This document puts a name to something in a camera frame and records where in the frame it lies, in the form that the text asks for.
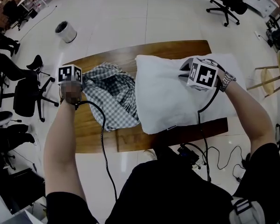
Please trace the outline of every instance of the silver watch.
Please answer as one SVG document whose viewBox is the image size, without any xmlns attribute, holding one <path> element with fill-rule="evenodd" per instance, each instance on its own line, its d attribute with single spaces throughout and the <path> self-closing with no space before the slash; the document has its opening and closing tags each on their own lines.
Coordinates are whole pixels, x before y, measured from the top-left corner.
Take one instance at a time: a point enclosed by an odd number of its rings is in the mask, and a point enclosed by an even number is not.
<svg viewBox="0 0 280 224">
<path fill-rule="evenodd" d="M 225 76 L 224 76 L 224 79 L 221 81 L 222 82 L 222 85 L 220 87 L 220 91 L 222 92 L 225 92 L 228 84 L 232 81 L 237 81 L 237 79 L 230 73 L 228 72 L 225 72 Z"/>
</svg>

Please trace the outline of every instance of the white cylinder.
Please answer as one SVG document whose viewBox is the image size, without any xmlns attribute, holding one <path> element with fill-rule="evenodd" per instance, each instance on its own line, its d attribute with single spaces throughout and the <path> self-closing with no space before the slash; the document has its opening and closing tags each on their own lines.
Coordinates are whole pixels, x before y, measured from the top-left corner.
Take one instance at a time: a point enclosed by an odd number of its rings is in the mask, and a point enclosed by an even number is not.
<svg viewBox="0 0 280 224">
<path fill-rule="evenodd" d="M 55 30 L 56 34 L 61 37 L 64 42 L 66 43 L 70 43 L 72 42 L 76 36 L 77 36 L 77 32 L 76 30 L 73 29 L 73 27 L 70 25 L 69 22 L 67 21 L 63 21 L 61 22 L 56 30 Z"/>
</svg>

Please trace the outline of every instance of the gingham cloth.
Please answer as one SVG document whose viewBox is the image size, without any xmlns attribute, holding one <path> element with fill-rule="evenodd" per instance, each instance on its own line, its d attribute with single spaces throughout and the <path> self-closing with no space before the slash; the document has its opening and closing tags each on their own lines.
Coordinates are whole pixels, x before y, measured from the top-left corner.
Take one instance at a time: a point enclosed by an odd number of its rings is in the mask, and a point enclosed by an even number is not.
<svg viewBox="0 0 280 224">
<path fill-rule="evenodd" d="M 103 63 L 83 74 L 83 92 L 106 116 L 107 131 L 138 125 L 134 78 L 116 64 Z M 93 105 L 92 114 L 100 125 L 103 116 Z"/>
</svg>

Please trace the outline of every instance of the white floor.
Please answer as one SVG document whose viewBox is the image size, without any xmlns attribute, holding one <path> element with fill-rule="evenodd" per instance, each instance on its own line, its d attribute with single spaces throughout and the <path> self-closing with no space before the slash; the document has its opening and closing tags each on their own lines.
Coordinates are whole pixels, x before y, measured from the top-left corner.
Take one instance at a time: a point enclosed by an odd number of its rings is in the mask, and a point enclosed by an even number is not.
<svg viewBox="0 0 280 224">
<path fill-rule="evenodd" d="M 56 67 L 64 63 L 112 49 L 151 42 L 207 40 L 213 53 L 232 53 L 236 57 L 247 86 L 258 83 L 260 72 L 255 72 L 254 69 L 276 65 L 274 50 L 254 34 L 257 31 L 265 36 L 265 21 L 248 10 L 244 15 L 238 16 L 239 26 L 230 21 L 226 28 L 223 26 L 223 14 L 208 14 L 205 11 L 213 6 L 209 0 L 53 0 L 35 19 L 22 26 L 20 32 L 14 28 L 7 31 L 6 35 L 15 40 L 23 38 L 19 53 L 13 57 L 19 67 L 25 68 L 39 54 L 44 63 L 43 71 L 50 74 L 55 74 Z M 33 27 L 42 18 L 44 20 Z M 78 32 L 77 38 L 70 44 L 65 44 L 54 34 L 55 27 L 64 20 L 69 21 Z M 47 77 L 42 77 L 42 84 L 46 79 Z M 10 84 L 5 93 L 14 91 L 16 82 Z M 58 86 L 51 85 L 46 95 L 59 100 Z M 252 95 L 266 108 L 273 123 L 280 123 L 280 91 L 266 99 L 262 88 L 253 90 Z M 12 103 L 13 98 L 3 100 L 0 110 L 12 111 Z M 46 119 L 44 123 L 40 122 L 36 109 L 32 118 L 20 117 L 14 113 L 14 119 L 22 119 L 24 124 L 32 127 L 32 134 L 36 136 L 38 143 L 36 147 L 25 143 L 16 151 L 33 161 L 42 176 L 44 142 L 57 112 L 53 104 L 45 103 L 43 109 Z M 209 145 L 221 151 L 221 167 L 236 145 L 242 147 L 244 157 L 250 147 L 238 118 L 228 118 L 228 123 L 227 133 L 208 139 Z M 196 144 L 204 148 L 203 142 L 197 141 Z M 15 155 L 17 163 L 21 163 L 23 167 L 32 167 L 31 163 Z M 107 153 L 107 156 L 118 192 L 132 169 L 147 161 L 142 151 Z M 217 157 L 218 153 L 211 149 L 209 162 L 213 183 L 233 194 L 238 184 L 232 176 L 232 170 L 241 161 L 240 150 L 235 150 L 230 164 L 221 171 L 216 167 Z M 101 154 L 76 154 L 76 158 L 89 208 L 100 222 L 104 222 L 115 203 L 104 158 Z M 203 178 L 206 177 L 205 173 L 205 168 L 202 168 Z M 236 167 L 234 174 L 242 175 L 243 170 Z"/>
</svg>

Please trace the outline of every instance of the wooden table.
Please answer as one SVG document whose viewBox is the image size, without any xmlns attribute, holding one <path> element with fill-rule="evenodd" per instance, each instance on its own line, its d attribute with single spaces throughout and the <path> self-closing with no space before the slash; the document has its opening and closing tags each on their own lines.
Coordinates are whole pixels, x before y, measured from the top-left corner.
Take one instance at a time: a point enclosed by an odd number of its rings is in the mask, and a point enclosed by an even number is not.
<svg viewBox="0 0 280 224">
<path fill-rule="evenodd" d="M 209 53 L 211 53 L 211 50 L 207 41 L 159 42 L 103 52 L 68 64 L 75 64 L 81 67 L 83 72 L 87 72 L 103 62 L 115 63 L 133 77 L 136 77 L 135 57 L 137 55 L 182 59 Z M 206 137 L 228 131 L 227 118 L 213 120 L 202 125 Z M 76 111 L 75 132 L 77 153 L 101 153 L 101 126 L 91 114 L 89 105 L 81 105 Z M 141 125 L 104 132 L 104 146 L 109 152 L 145 150 L 152 148 L 156 143 L 169 146 L 200 139 L 202 139 L 202 136 L 197 125 L 176 127 L 153 135 L 145 134 Z"/>
</svg>

